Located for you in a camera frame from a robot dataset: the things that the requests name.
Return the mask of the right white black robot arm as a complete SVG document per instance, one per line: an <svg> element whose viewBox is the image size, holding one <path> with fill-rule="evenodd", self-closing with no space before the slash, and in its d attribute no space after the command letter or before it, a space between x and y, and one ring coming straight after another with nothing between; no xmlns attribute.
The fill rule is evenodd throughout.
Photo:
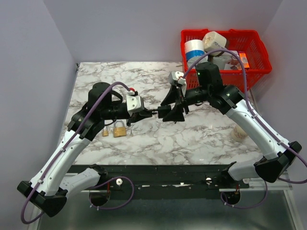
<svg viewBox="0 0 307 230"><path fill-rule="evenodd" d="M233 162L221 173L221 183L230 188L245 178L261 178L274 183L293 163L302 146L289 142L246 103L245 95L234 85L224 85L218 66L211 62L196 66L199 87L188 90L183 73L172 71L168 80L171 88L158 108L163 122L183 122L189 106L208 102L209 105L239 125L255 142L263 156L260 160Z"/></svg>

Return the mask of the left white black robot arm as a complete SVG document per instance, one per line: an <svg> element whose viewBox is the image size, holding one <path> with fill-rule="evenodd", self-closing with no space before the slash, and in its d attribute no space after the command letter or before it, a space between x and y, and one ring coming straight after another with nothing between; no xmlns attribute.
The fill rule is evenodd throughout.
<svg viewBox="0 0 307 230"><path fill-rule="evenodd" d="M43 168L30 180L21 181L17 190L49 217L57 215L68 198L89 188L102 189L106 172L97 165L88 167L69 180L64 176L79 154L106 126L105 121L127 120L128 124L143 120L151 112L143 98L122 82L99 82L88 92L88 101L72 116L64 137Z"/></svg>

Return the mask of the large brass padlock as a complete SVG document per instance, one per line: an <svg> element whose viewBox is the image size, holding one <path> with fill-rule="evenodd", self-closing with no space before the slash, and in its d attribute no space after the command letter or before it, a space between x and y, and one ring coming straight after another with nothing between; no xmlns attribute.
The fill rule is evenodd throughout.
<svg viewBox="0 0 307 230"><path fill-rule="evenodd" d="M117 120L113 125L113 137L119 138L127 135L125 124L121 120Z"/></svg>

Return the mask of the black padlock with keys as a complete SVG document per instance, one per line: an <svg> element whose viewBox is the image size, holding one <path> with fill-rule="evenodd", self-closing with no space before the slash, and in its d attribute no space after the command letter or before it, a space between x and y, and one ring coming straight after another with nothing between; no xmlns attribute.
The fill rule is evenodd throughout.
<svg viewBox="0 0 307 230"><path fill-rule="evenodd" d="M164 118L172 110L170 105L159 106L157 108L158 118Z"/></svg>

